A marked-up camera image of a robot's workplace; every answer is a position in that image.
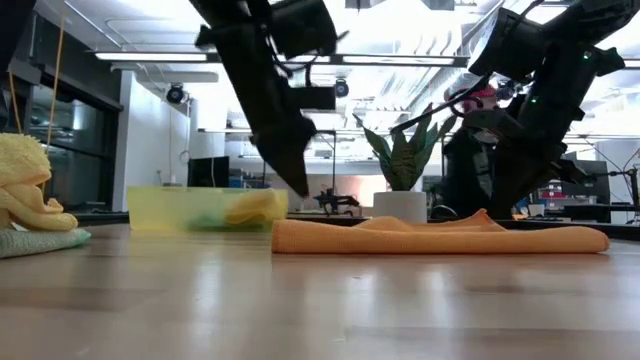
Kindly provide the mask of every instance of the security camera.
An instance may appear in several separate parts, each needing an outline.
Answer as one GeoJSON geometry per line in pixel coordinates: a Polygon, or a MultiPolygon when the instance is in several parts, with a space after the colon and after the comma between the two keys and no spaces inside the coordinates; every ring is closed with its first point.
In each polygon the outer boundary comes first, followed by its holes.
{"type": "Polygon", "coordinates": [[[334,88],[337,98],[343,98],[349,95],[349,85],[347,85],[347,80],[345,79],[337,79],[334,88]]]}
{"type": "Polygon", "coordinates": [[[189,93],[183,89],[182,83],[171,84],[171,88],[167,91],[167,101],[171,104],[184,104],[189,100],[189,93]]]}

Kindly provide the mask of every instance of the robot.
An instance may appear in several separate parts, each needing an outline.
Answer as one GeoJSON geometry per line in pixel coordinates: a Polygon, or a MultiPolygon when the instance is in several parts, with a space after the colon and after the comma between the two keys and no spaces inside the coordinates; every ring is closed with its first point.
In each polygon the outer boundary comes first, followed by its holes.
{"type": "MultiPolygon", "coordinates": [[[[196,46],[216,47],[252,142],[293,190],[308,196],[303,152],[316,128],[302,115],[302,90],[289,87],[292,70],[277,54],[290,59],[336,51],[338,36],[323,1],[190,1],[209,25],[201,28],[196,46]]],[[[469,71],[481,80],[392,130],[408,129],[446,108],[455,112],[460,102],[480,102],[472,95],[486,88],[493,73],[529,88],[506,109],[457,113],[463,126],[445,149],[443,198],[460,217],[485,208],[493,218],[510,218],[513,205],[538,185],[552,178],[584,181],[584,172],[561,159],[567,149],[562,140],[571,122],[583,118],[579,106],[595,77],[625,67],[615,48],[595,44],[627,25],[640,0],[577,0],[545,25],[527,20],[526,13],[542,2],[535,0],[522,14],[500,9],[470,61],[469,71]]]]}

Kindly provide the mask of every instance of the desk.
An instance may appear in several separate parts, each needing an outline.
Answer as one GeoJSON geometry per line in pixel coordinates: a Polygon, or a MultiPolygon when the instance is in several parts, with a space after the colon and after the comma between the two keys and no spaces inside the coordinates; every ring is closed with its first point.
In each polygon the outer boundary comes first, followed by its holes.
{"type": "Polygon", "coordinates": [[[0,359],[637,359],[640,247],[609,256],[272,256],[131,235],[0,261],[0,359]]]}

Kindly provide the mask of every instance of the white pot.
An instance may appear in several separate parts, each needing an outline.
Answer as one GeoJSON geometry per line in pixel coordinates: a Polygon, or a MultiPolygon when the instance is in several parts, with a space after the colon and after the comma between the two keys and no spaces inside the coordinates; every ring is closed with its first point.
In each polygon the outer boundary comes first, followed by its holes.
{"type": "Polygon", "coordinates": [[[427,193],[392,191],[373,194],[374,216],[393,216],[412,224],[427,222],[427,193]]]}

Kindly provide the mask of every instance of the gray cloth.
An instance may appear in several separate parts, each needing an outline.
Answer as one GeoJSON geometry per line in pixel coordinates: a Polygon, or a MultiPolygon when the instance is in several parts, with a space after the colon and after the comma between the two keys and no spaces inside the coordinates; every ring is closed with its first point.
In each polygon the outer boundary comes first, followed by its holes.
{"type": "Polygon", "coordinates": [[[82,229],[69,232],[0,230],[0,258],[39,254],[85,244],[91,234],[82,229]]]}

